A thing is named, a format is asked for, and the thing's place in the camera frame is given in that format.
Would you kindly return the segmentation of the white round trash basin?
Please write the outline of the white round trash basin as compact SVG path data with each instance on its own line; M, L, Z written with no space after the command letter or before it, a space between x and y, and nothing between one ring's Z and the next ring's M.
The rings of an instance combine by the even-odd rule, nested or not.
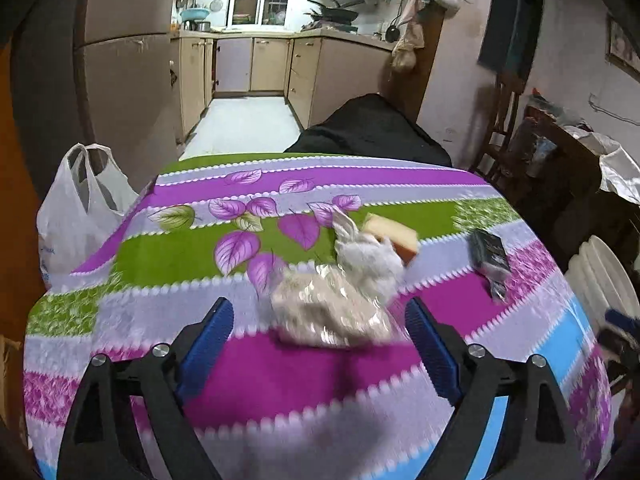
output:
M639 299L631 279L611 248L593 235L570 258L564 278L597 333L606 324L605 313L614 309L630 318L639 316Z

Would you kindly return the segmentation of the beige kitchen cabinets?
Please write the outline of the beige kitchen cabinets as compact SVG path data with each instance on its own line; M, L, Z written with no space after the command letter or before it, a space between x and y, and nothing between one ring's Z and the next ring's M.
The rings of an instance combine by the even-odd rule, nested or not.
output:
M215 98L282 96L299 127L324 122L351 99L383 91L392 44L334 28L306 32L170 34L176 141Z

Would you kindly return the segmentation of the dark wooden dining table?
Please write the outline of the dark wooden dining table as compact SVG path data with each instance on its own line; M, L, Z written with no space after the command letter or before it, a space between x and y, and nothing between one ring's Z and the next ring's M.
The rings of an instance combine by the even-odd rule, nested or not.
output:
M639 252L639 207L600 189L597 156L551 116L526 106L524 117L555 144L535 177L518 188L515 209L561 269L593 235L630 266Z

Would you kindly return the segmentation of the black cigarette pack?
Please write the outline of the black cigarette pack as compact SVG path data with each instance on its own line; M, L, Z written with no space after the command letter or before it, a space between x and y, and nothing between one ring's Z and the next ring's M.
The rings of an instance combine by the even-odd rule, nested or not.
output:
M468 242L472 268L486 280L489 295L495 301L506 302L511 267L502 239L486 230L475 229L470 232Z

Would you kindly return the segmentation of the white plastic sheet on table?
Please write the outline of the white plastic sheet on table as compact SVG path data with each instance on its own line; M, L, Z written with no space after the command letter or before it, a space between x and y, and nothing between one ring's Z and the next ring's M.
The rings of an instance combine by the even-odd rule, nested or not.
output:
M565 126L564 130L597 157L600 190L614 193L623 200L639 206L639 165L622 144L606 134L586 131L575 126Z

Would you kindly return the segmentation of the clear bag of crumbs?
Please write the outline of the clear bag of crumbs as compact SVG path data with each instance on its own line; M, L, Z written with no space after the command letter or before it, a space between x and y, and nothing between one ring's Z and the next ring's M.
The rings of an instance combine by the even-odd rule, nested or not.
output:
M382 300L335 264L282 271L272 285L270 304L279 336L292 344L346 349L389 344L400 336Z

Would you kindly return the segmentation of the white plastic shopping bag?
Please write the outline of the white plastic shopping bag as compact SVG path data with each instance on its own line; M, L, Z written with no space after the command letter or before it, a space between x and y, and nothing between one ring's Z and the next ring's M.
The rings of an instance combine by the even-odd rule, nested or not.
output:
M47 288L92 256L137 198L110 148L72 146L37 214L39 266Z

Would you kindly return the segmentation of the floral purple tablecloth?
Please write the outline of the floral purple tablecloth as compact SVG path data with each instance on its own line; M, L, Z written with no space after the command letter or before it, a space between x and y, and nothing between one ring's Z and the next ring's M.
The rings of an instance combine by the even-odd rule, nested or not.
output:
M506 200L459 169L365 157L229 155L160 174L103 246L30 312L24 397L42 474L54 478L80 378L96 353L143 356L198 322L220 297L233 332L186 407L227 479L412 479L451 414L409 341L355 351L282 344L267 301L279 264L335 258L334 206L415 230L399 292L498 358L544 356L570 407L582 478L611 420L596 338L574 292ZM506 302L472 268L469 235L502 239Z

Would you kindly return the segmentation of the dark wooden chair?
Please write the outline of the dark wooden chair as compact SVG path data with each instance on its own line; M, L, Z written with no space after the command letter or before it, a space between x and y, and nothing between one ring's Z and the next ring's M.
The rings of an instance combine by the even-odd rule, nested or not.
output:
M484 138L469 168L472 174L489 182L497 179L498 171L506 161L524 90L525 82L517 74L502 72L496 76Z

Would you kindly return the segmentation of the piece of yellow bread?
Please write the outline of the piece of yellow bread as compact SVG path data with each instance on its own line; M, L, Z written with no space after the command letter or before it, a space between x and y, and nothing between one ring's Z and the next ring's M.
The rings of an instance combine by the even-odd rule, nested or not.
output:
M378 240L389 240L405 266L408 266L419 252L418 233L398 221L378 214L367 214L361 229Z

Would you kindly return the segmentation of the crumpled white tissue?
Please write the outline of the crumpled white tissue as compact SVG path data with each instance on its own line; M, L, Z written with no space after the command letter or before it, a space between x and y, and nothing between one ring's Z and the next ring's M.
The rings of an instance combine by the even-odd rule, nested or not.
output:
M388 238L378 240L360 231L356 223L337 206L332 210L337 263L363 296L387 307L405 272L404 263Z

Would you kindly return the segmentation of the black cloth covered seat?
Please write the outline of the black cloth covered seat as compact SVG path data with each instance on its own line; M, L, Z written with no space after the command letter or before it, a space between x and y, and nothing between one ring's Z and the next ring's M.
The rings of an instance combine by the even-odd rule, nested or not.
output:
M305 129L287 153L355 155L451 167L446 150L376 93L347 101L327 120Z

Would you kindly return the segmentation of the grey refrigerator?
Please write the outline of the grey refrigerator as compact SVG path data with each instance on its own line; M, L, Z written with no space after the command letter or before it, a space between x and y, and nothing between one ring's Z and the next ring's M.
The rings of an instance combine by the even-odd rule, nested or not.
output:
M177 158L171 0L36 0L11 53L14 117L38 196L77 143L112 150L141 191Z

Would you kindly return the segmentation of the framed wall picture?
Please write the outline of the framed wall picture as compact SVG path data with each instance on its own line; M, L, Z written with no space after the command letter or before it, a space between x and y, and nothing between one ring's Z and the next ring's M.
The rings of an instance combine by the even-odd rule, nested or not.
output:
M608 16L608 45L606 46L608 62L620 68L635 80L640 79L640 61L630 39L624 33L612 15Z

